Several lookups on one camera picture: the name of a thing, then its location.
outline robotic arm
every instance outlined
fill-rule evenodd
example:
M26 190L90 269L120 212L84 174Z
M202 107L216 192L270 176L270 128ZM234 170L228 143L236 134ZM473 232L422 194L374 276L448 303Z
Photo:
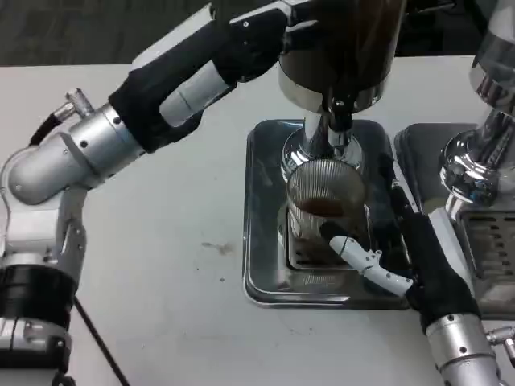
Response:
M186 137L203 110L238 82L309 44L306 33L316 36L312 7L279 1L223 20L208 5L138 56L108 103L94 109L72 90L31 145L10 157L0 174L0 368L47 369L58 377L67 371L87 192ZM50 135L75 113L78 124Z
M314 17L320 3L282 0L233 20L206 6L138 56L108 103L94 109L72 90L31 145L10 157L0 174L0 368L43 369L60 382L72 349L68 327L84 260L87 192L189 135L210 104L265 73L283 52L315 44L323 33ZM75 113L78 124L50 135ZM400 202L393 199L408 251L417 256L414 280L365 263L376 256L345 248L351 241L338 230L323 234L366 277L409 298L447 382L497 386L490 344L509 331L487 339L471 290L447 261L430 220ZM420 248L427 245L419 244L421 235L433 248ZM445 296L449 291L455 296Z

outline black arm cover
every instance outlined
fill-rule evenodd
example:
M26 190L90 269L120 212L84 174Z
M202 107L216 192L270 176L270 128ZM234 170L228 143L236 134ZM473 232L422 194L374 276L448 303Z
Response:
M399 226L417 277L406 297L420 312L422 329L449 314L480 316L467 284L449 265L429 217L414 213Z
M171 130L159 107L228 41L227 26L211 22L146 66L131 71L109 97L110 104L146 152L153 153L192 131Z

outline gray carpet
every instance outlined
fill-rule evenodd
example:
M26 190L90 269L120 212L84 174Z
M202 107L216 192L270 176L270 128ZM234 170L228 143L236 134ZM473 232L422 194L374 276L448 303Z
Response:
M236 15L270 1L213 2L220 12ZM0 66L129 63L207 2L0 0ZM399 52L403 55L472 53L479 41L469 17L459 11L455 15L408 21Z

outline espresso machine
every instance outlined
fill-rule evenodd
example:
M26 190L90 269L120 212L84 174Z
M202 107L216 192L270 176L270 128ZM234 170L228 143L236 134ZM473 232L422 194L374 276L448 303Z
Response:
M286 205L286 182L315 159L335 159L365 181L364 227L382 264L403 272L408 261L385 183L389 137L372 121L353 120L377 103L395 53L406 1L335 2L316 15L326 35L314 48L281 55L284 95L306 110L301 121L265 121L249 135L245 182L245 292L262 306L403 309L407 303L363 280L341 259L300 240ZM349 187L356 190L356 184Z
M478 124L417 124L395 138L425 213L445 207L467 257L484 318L514 319L515 143L513 2L500 0L470 71L485 102Z

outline white table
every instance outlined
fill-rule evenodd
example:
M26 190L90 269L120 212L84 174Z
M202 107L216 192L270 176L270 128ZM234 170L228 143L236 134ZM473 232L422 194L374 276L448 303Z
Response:
M392 136L416 122L476 121L485 107L468 84L471 62L396 59L382 101L361 116ZM98 106L128 70L1 68L0 161L25 145L69 88L83 88ZM245 298L246 137L260 121L302 116L279 91L274 68L211 107L189 138L90 194L79 296L132 385L442 383L415 312L265 310ZM79 386L116 384L107 374L91 381L103 375L86 369L91 350L82 340L71 368ZM515 384L504 354L499 361Z

